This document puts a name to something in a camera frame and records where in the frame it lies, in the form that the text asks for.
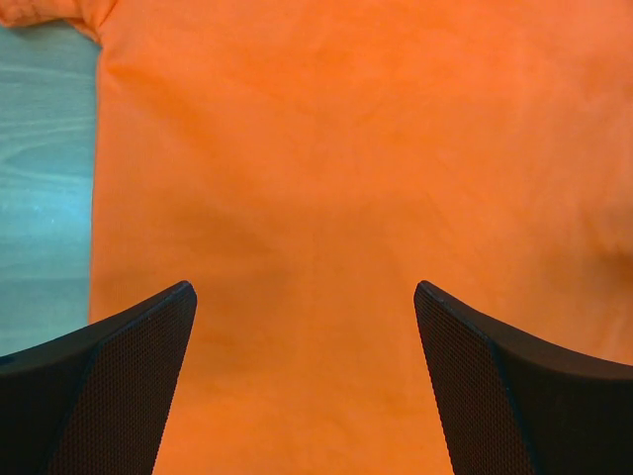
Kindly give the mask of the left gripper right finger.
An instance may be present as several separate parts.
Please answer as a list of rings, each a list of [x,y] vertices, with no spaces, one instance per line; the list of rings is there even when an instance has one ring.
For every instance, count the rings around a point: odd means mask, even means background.
[[[631,473],[631,366],[521,331],[428,281],[414,306],[453,473]]]

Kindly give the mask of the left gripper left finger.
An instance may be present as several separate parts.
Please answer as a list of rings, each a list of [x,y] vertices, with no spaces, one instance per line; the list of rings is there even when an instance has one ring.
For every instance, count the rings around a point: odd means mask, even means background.
[[[182,281],[2,356],[2,473],[151,473],[196,308],[193,286]]]

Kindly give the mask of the orange t shirt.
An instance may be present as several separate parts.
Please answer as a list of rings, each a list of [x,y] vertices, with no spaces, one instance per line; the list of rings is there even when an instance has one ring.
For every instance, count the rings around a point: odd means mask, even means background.
[[[89,315],[190,281],[160,474],[446,474],[428,280],[632,359],[628,1],[5,1],[101,45]]]

